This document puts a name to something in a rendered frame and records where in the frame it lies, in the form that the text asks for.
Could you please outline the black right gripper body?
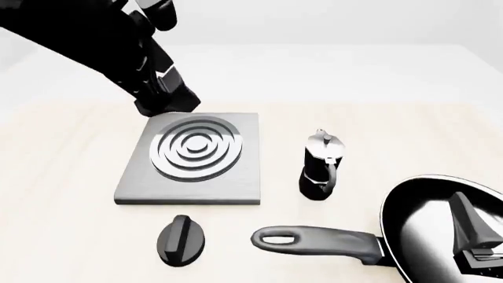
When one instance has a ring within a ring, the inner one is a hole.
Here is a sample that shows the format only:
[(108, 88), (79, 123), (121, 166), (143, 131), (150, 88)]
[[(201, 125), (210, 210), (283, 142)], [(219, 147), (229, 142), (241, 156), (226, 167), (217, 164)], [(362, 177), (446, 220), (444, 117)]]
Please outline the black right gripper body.
[(460, 273), (503, 273), (503, 254), (489, 249), (453, 248), (453, 258)]

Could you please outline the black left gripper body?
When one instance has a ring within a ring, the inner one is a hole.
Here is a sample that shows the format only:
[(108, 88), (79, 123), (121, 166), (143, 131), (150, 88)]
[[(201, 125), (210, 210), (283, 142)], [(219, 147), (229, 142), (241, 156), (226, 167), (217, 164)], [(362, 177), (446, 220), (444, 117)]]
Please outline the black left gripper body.
[(154, 39), (143, 39), (140, 48), (140, 61), (135, 65), (132, 78), (127, 79), (127, 91), (136, 99), (147, 99), (165, 91), (157, 73), (167, 72), (174, 62)]

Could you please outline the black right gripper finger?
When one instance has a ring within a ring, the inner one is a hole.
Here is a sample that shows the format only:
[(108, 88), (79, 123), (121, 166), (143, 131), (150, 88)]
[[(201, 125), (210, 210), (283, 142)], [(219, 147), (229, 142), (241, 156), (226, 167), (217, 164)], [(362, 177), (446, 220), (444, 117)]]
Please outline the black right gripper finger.
[(472, 249), (489, 249), (489, 226), (481, 219), (469, 199), (461, 192), (456, 192), (449, 199), (453, 218), (453, 254)]

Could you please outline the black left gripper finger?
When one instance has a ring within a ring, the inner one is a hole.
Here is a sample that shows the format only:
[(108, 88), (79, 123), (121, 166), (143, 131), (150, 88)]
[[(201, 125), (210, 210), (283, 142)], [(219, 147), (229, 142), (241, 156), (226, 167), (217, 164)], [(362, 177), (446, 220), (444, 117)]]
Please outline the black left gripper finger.
[(136, 91), (134, 105), (143, 116), (156, 116), (170, 112), (172, 96), (165, 92)]
[(192, 112), (200, 104), (200, 99), (186, 86), (178, 70), (170, 69), (158, 79), (166, 101), (163, 112)]

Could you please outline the flat grey stove plate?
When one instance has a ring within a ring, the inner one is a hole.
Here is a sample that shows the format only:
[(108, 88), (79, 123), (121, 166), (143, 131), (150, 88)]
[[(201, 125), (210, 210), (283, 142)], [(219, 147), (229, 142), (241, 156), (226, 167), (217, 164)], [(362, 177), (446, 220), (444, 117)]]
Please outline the flat grey stove plate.
[(148, 119), (116, 204), (259, 204), (259, 115), (173, 112)]

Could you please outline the black frying pan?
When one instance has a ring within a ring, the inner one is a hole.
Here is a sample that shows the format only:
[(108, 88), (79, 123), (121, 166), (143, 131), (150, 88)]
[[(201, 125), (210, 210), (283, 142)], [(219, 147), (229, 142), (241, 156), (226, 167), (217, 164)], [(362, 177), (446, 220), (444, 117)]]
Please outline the black frying pan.
[(449, 199), (463, 193), (489, 228), (490, 252), (503, 254), (503, 193), (446, 175), (418, 175), (392, 188), (380, 206), (380, 235), (316, 226), (267, 226), (251, 243), (267, 252), (348, 256), (395, 268), (406, 283), (503, 283), (503, 273), (460, 273), (453, 258)]

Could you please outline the round black stove knob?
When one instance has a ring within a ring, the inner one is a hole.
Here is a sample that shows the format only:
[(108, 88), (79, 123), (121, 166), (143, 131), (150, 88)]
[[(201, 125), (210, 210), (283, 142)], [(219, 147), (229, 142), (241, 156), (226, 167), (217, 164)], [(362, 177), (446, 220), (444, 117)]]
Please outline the round black stove knob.
[(201, 226), (188, 215), (177, 215), (157, 238), (156, 250), (163, 263), (172, 267), (188, 266), (196, 261), (205, 247)]

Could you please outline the black and silver moka pot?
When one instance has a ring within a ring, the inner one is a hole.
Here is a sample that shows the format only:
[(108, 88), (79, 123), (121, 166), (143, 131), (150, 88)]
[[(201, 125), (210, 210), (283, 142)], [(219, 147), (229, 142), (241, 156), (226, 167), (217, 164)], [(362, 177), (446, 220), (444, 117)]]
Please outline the black and silver moka pot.
[(337, 182), (337, 169), (343, 159), (345, 145), (327, 131), (317, 129), (304, 147), (303, 169), (299, 191), (309, 200), (323, 201), (332, 195)]

